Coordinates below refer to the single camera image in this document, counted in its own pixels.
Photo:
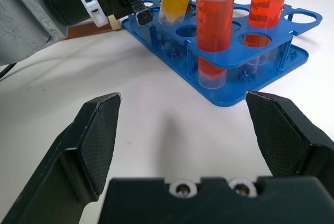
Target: tube with orange liquid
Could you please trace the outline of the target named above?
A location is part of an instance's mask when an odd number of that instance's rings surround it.
[[[248,24],[258,28],[272,28],[278,25],[285,0],[252,0],[249,10]],[[259,34],[248,34],[245,44],[253,48],[267,46],[271,40]],[[253,65],[253,72],[256,72],[258,65],[268,61],[269,53],[261,55],[249,62]]]
[[[197,45],[206,52],[221,52],[231,43],[234,0],[196,0]],[[198,82],[206,88],[225,85],[227,70],[198,57]]]

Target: test tube rack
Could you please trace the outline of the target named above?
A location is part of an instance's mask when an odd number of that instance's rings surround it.
[[[248,25],[248,16],[233,18],[230,47],[219,53],[204,52],[197,47],[196,2],[189,2],[192,11],[186,13],[182,24],[164,27],[158,16],[161,0],[143,0],[151,3],[154,20],[139,26],[136,18],[129,15],[123,27],[186,80],[211,103],[220,107],[232,106],[245,98],[246,91],[259,90],[283,75],[303,65],[308,52],[292,45],[293,36],[298,36],[320,24],[320,14],[301,8],[284,5],[280,23],[269,29]],[[234,9],[249,11],[250,5],[234,3]],[[292,22],[294,14],[315,18],[311,23]],[[242,42],[247,34],[267,36],[271,43],[263,48],[251,48]],[[262,54],[269,55],[264,65],[258,65],[256,72],[250,71],[249,63]],[[218,89],[207,89],[198,83],[197,57],[201,56],[212,65],[227,69],[226,84]]]

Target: rack hole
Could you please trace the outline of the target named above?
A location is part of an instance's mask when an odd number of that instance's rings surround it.
[[[285,15],[285,19],[288,19],[289,15],[293,15],[292,22],[307,24],[316,21],[317,19],[313,14],[300,14],[300,13],[290,13]]]
[[[196,25],[186,25],[179,27],[176,30],[176,34],[186,38],[195,37],[197,35],[197,27]]]
[[[239,31],[241,28],[241,24],[236,22],[236,21],[232,21],[232,32],[237,32]]]
[[[191,11],[195,11],[196,10],[196,5],[194,4],[188,4],[188,7],[187,7],[187,13],[190,13]]]
[[[244,9],[234,9],[233,10],[233,18],[240,18],[249,15],[249,11]]]
[[[150,1],[144,1],[144,5],[147,6],[147,7],[150,7],[153,5],[153,2],[150,2]]]
[[[234,2],[239,5],[250,5],[251,4],[251,0],[234,0]]]
[[[150,10],[151,10],[153,16],[155,16],[155,15],[159,14],[160,8],[159,7],[155,7],[155,8],[151,8]]]
[[[262,48],[271,43],[271,38],[268,35],[260,33],[246,33],[238,37],[241,44],[251,48]]]

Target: orange liquid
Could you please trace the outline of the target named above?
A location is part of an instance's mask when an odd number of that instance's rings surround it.
[[[271,40],[261,34],[248,34],[246,35],[245,45],[252,48],[261,48],[271,43]]]
[[[220,52],[230,46],[233,6],[234,0],[197,0],[197,44],[200,49]],[[216,80],[226,72],[200,56],[198,70],[209,80]]]
[[[284,0],[252,0],[248,23],[253,27],[275,27],[278,25]]]

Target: metal screw head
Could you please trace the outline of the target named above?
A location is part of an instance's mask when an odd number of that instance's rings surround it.
[[[249,198],[257,197],[257,190],[255,185],[246,179],[243,178],[233,179],[229,182],[229,186],[239,195],[246,196]]]
[[[188,199],[197,194],[197,186],[192,181],[179,180],[169,186],[169,192],[177,198]]]

